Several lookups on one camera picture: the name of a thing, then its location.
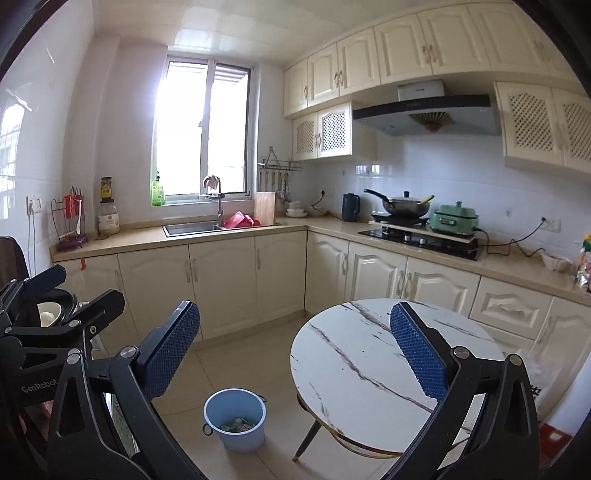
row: wooden board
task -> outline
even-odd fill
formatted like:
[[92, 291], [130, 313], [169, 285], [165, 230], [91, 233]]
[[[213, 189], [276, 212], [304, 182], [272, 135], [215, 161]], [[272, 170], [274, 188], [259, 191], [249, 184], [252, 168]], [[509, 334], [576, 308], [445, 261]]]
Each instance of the wooden board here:
[[254, 219], [261, 225], [275, 224], [275, 192], [256, 192], [254, 194]]
[[404, 230], [405, 232], [412, 232], [412, 233], [422, 233], [423, 235], [428, 236], [435, 236], [438, 238], [444, 238], [446, 240], [454, 240], [455, 242], [460, 242], [462, 244], [469, 244], [474, 240], [474, 235], [466, 235], [466, 236], [456, 236], [456, 235], [446, 235], [445, 233], [434, 232], [430, 226], [426, 225], [422, 228], [415, 228], [411, 226], [402, 226], [402, 225], [393, 225], [391, 223], [386, 222], [374, 222], [369, 221], [370, 225], [379, 225], [384, 226], [386, 228], [392, 228], [394, 230]]

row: wooden cutting board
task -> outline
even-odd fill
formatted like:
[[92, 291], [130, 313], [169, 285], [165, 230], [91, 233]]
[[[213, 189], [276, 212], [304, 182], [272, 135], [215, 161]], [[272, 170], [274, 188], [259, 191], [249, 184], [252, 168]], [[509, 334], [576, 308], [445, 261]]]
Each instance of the wooden cutting board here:
[[261, 225], [275, 224], [275, 195], [276, 192], [256, 192], [254, 194], [254, 219]]

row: blue gripper pad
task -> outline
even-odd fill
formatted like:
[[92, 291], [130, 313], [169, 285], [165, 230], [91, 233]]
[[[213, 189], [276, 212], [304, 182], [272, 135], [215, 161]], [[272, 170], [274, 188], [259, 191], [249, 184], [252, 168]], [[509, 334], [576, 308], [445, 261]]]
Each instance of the blue gripper pad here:
[[135, 369], [144, 396], [151, 401], [164, 395], [178, 366], [199, 332], [197, 305], [183, 301], [162, 326], [155, 328], [139, 346]]
[[390, 312], [390, 331], [425, 395], [443, 401], [447, 395], [446, 365], [402, 303]]

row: bucket handle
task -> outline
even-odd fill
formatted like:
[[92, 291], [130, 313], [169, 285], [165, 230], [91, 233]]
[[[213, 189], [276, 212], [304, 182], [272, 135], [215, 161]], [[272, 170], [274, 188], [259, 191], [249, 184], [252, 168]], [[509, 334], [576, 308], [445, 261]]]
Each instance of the bucket handle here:
[[[258, 394], [257, 394], [257, 396], [262, 400], [263, 403], [267, 403], [267, 399], [265, 397], [263, 397], [262, 395], [258, 395]], [[204, 423], [203, 427], [201, 428], [201, 431], [207, 437], [210, 437], [211, 435], [213, 435], [213, 428], [210, 427], [209, 423]]]

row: blue bucket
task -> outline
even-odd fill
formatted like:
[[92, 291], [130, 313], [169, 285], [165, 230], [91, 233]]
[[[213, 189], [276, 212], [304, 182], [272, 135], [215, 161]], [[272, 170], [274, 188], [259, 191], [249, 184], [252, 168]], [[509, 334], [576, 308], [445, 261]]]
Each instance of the blue bucket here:
[[[254, 452], [265, 441], [265, 418], [267, 408], [264, 399], [241, 388], [228, 388], [214, 393], [205, 402], [203, 417], [207, 424], [203, 433], [211, 435], [216, 432], [228, 450], [239, 453]], [[247, 432], [224, 432], [222, 425], [231, 424], [237, 417], [243, 417], [255, 423]], [[209, 425], [212, 432], [206, 433]]]

